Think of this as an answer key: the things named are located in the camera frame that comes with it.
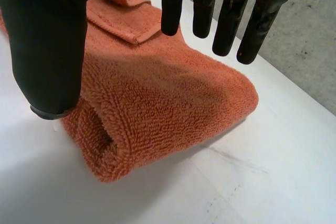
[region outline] white surface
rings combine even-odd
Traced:
[[[160,0],[152,0],[160,6]],[[59,122],[34,116],[15,84],[8,43],[0,37],[0,223],[335,223],[336,117],[261,57],[240,65],[210,36],[186,42],[244,73],[257,110],[201,146],[140,168],[106,185],[86,168]]]

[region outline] gray floor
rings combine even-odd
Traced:
[[[237,33],[242,38],[255,0]],[[222,0],[216,0],[217,20]],[[336,0],[289,0],[259,54],[336,115]]]

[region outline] folded towel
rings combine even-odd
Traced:
[[[160,32],[147,0],[89,0],[81,97],[62,124],[103,182],[227,130],[256,108],[238,71]]]

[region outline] orange towel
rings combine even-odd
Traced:
[[[180,31],[163,35],[149,1],[89,0],[87,16],[81,97],[61,121],[99,180],[201,143],[256,108],[251,82]]]

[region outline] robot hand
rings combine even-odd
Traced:
[[[0,0],[11,45],[13,73],[31,109],[43,119],[66,116],[77,104],[84,56],[87,0]],[[230,51],[247,0],[224,0],[213,51]],[[238,51],[251,63],[287,0],[257,0]],[[205,38],[215,0],[194,0],[193,32]],[[162,0],[162,31],[174,35],[182,0]]]
[[[287,0],[256,0],[251,18],[237,53],[237,60],[250,64],[256,58],[280,7]],[[247,0],[224,0],[212,50],[226,56],[231,50]],[[215,0],[194,0],[193,33],[206,38],[210,31]],[[166,35],[177,32],[182,0],[162,0],[161,29]]]

